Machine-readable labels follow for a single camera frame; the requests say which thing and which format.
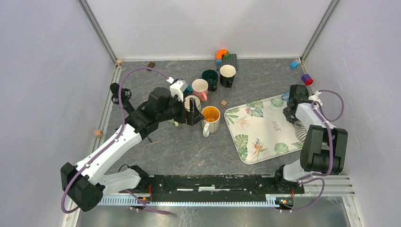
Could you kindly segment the white ribbed mug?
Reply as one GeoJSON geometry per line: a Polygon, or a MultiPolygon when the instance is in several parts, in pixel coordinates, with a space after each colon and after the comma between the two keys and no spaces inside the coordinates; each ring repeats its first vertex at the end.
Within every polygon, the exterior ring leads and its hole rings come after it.
{"type": "Polygon", "coordinates": [[[199,112],[201,112],[201,100],[195,95],[189,95],[185,98],[184,107],[185,107],[186,111],[188,111],[188,112],[190,111],[190,99],[191,98],[195,99],[196,108],[198,109],[199,112]]]}

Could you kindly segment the black octagonal mug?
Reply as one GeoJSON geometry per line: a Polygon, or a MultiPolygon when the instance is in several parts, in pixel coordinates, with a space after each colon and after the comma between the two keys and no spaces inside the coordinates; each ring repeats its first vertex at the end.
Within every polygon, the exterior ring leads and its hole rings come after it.
{"type": "Polygon", "coordinates": [[[220,84],[223,87],[231,88],[236,75],[236,69],[232,65],[224,65],[219,69],[220,84]]]}

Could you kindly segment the light blue mug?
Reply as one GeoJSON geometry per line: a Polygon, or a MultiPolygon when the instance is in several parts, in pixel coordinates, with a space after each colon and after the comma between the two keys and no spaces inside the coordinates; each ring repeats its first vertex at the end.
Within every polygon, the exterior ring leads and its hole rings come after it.
{"type": "Polygon", "coordinates": [[[283,95],[281,96],[281,100],[282,100],[283,102],[288,102],[288,101],[289,101],[289,92],[283,94],[283,95]]]}

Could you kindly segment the white striped mug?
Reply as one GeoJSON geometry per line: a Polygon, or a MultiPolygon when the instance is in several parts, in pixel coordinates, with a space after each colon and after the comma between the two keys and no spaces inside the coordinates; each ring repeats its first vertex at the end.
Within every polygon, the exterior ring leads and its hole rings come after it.
{"type": "Polygon", "coordinates": [[[298,140],[301,143],[304,143],[305,139],[306,139],[306,136],[307,136],[307,129],[301,123],[296,123],[294,125],[294,127],[295,127],[295,130],[296,130],[296,136],[297,136],[298,140]]]}

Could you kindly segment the pink mug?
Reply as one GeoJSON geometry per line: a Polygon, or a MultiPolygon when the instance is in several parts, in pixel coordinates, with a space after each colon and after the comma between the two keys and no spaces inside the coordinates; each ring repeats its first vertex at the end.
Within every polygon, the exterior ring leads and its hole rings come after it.
{"type": "Polygon", "coordinates": [[[192,82],[193,94],[203,102],[208,100],[208,88],[209,85],[204,79],[196,79],[192,82]]]}

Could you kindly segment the light green mug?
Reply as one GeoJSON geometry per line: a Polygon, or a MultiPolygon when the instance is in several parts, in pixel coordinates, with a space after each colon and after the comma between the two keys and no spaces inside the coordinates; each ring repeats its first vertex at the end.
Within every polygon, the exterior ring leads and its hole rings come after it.
{"type": "Polygon", "coordinates": [[[175,127],[179,126],[179,123],[176,122],[174,119],[168,120],[169,123],[173,124],[175,127]]]}

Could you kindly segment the dark green mug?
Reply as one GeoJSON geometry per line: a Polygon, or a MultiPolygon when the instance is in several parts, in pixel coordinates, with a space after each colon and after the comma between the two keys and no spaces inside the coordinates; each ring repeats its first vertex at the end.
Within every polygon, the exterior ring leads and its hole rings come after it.
{"type": "Polygon", "coordinates": [[[217,90],[218,73],[215,70],[203,71],[200,78],[207,81],[208,91],[216,91],[217,90]]]}

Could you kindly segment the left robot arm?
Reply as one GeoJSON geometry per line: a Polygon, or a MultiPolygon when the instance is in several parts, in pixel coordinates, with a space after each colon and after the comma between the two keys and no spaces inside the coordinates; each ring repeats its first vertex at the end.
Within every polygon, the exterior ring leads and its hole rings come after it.
{"type": "Polygon", "coordinates": [[[144,192],[148,188],[148,179],[134,169],[129,168],[111,175],[106,175],[105,172],[126,151],[158,129],[159,123],[174,120],[193,126],[204,120],[194,101],[189,103],[190,108],[186,110],[184,98],[171,95],[167,88],[157,87],[150,92],[146,102],[129,113],[117,133],[95,152],[75,165],[69,162],[64,164],[61,167],[61,185],[64,191],[61,200],[62,211],[76,211],[66,210],[66,197],[74,201],[77,209],[86,212],[109,194],[128,189],[144,192]]]}

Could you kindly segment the dark blue mug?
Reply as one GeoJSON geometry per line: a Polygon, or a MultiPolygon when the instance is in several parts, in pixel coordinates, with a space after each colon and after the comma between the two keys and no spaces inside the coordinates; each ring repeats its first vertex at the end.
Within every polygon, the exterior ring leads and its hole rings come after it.
{"type": "Polygon", "coordinates": [[[174,88],[179,89],[183,93],[185,93],[188,83],[183,79],[176,79],[175,83],[173,84],[174,88]]]}

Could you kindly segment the cream upside-down mug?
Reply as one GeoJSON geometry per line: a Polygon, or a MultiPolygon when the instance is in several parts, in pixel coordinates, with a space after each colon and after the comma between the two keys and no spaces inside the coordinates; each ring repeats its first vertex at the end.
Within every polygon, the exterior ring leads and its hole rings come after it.
{"type": "Polygon", "coordinates": [[[211,133],[215,133],[218,130],[221,114],[215,106],[203,108],[201,114],[204,116],[204,120],[202,121],[202,135],[208,137],[211,133]]]}

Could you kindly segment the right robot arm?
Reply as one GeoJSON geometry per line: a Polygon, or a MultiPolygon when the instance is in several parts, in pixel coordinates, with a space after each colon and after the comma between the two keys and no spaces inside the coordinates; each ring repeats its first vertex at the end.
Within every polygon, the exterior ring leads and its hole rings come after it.
{"type": "Polygon", "coordinates": [[[291,85],[287,107],[283,110],[286,120],[294,126],[304,126],[306,137],[302,142],[300,158],[282,165],[275,172],[273,187],[279,193],[292,186],[310,182],[312,177],[321,179],[339,175],[345,163],[348,132],[332,124],[323,113],[318,90],[312,95],[305,85],[291,85]]]}

